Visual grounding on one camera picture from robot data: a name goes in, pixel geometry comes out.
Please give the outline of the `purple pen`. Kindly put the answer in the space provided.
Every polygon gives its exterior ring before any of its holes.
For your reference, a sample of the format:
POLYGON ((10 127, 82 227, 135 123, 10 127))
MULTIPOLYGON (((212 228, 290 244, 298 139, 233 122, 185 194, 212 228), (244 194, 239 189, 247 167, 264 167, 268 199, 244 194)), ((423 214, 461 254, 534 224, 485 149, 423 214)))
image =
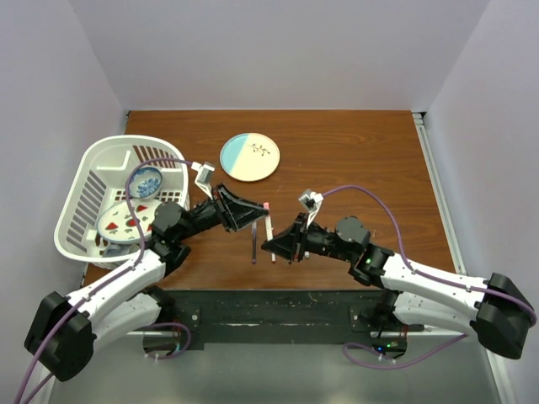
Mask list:
POLYGON ((252 254, 251 254, 251 260, 252 264, 257 263, 257 222, 255 221, 251 225, 251 235, 252 235, 252 254))

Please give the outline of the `pink marker pen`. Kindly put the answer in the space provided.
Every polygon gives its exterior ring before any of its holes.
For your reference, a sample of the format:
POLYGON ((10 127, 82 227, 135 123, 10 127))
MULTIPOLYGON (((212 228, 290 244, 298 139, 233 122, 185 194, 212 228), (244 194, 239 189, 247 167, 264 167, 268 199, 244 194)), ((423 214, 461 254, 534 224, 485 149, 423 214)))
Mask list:
POLYGON ((273 226, 272 226, 270 215, 267 215, 264 218, 264 223, 265 223, 266 240, 270 241, 273 239, 273 226))

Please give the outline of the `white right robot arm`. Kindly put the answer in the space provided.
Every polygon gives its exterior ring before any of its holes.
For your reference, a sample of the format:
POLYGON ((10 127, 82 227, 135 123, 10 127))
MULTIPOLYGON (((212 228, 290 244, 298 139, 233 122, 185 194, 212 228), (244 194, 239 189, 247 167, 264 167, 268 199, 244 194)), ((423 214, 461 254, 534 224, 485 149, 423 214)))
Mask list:
POLYGON ((375 319, 387 331, 401 324, 438 327, 474 335, 491 352, 520 359, 536 324, 531 304, 507 276, 483 279, 408 261, 371 243, 370 232, 354 216, 330 231, 301 213, 261 247, 288 262, 310 253, 348 263, 355 281, 383 290, 375 319))

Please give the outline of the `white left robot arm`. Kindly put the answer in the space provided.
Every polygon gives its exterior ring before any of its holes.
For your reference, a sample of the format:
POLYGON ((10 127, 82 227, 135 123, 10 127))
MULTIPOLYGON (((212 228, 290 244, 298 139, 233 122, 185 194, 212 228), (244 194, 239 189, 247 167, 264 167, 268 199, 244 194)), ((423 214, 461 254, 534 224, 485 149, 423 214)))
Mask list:
POLYGON ((53 291, 41 300, 24 347, 59 381, 67 381, 81 372, 99 345, 139 327, 169 328, 173 307, 144 289, 181 266, 190 252, 184 240, 215 226, 239 231, 268 214, 262 204, 222 184, 192 210, 174 202, 159 205, 152 235, 138 256, 79 291, 66 296, 53 291))

